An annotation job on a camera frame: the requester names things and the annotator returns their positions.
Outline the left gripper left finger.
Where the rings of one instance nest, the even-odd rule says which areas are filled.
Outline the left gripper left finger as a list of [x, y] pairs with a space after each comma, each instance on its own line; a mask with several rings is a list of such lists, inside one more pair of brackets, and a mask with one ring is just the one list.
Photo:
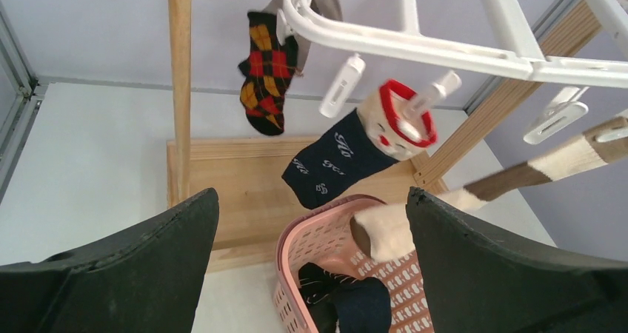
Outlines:
[[3, 332], [190, 332], [219, 220], [218, 193], [38, 263], [1, 268]]

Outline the white plastic clip hanger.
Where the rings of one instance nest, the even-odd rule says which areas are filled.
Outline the white plastic clip hanger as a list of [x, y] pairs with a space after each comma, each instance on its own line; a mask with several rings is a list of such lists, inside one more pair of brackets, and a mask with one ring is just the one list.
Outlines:
[[539, 144], [587, 112], [580, 102], [590, 87], [627, 87], [627, 63], [546, 55], [538, 45], [518, 0], [481, 0], [499, 48], [482, 47], [421, 34], [416, 0], [401, 0], [399, 31], [351, 24], [320, 16], [312, 0], [283, 0], [278, 9], [276, 36], [284, 42], [299, 35], [324, 46], [347, 50], [352, 56], [338, 71], [319, 111], [337, 116], [361, 79], [365, 64], [361, 54], [398, 58], [446, 67], [448, 73], [433, 82], [411, 103], [410, 111], [424, 111], [458, 89], [456, 70], [498, 75], [525, 81], [562, 84], [562, 91], [548, 104], [525, 133], [528, 144]]

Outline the black striped sock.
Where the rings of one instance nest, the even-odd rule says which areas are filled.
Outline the black striped sock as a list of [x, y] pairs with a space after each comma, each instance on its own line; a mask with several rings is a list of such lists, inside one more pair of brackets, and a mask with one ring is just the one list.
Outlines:
[[358, 279], [328, 272], [315, 263], [306, 263], [298, 271], [299, 292], [319, 332], [339, 332], [339, 321], [331, 295]]

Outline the brown beige striped sock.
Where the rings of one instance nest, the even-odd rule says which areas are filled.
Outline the brown beige striped sock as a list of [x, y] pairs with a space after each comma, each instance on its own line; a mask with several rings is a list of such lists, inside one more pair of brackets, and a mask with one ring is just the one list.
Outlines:
[[[627, 112], [622, 112], [543, 155], [436, 197], [470, 212], [515, 189], [559, 181], [626, 157]], [[378, 263], [402, 258], [415, 249], [403, 203], [374, 206], [355, 213], [350, 232], [357, 247]]]

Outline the navy dark sock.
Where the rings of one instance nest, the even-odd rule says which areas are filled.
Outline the navy dark sock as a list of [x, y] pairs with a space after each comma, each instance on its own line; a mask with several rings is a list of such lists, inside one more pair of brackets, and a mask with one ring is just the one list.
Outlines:
[[376, 277], [340, 285], [330, 298], [338, 316], [337, 332], [386, 333], [392, 323], [390, 293]]

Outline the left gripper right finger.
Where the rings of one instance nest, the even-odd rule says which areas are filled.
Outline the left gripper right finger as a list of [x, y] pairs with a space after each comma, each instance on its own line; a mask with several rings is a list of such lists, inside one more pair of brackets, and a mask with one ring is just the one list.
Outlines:
[[548, 246], [413, 187], [406, 206], [437, 332], [625, 332], [627, 264]]

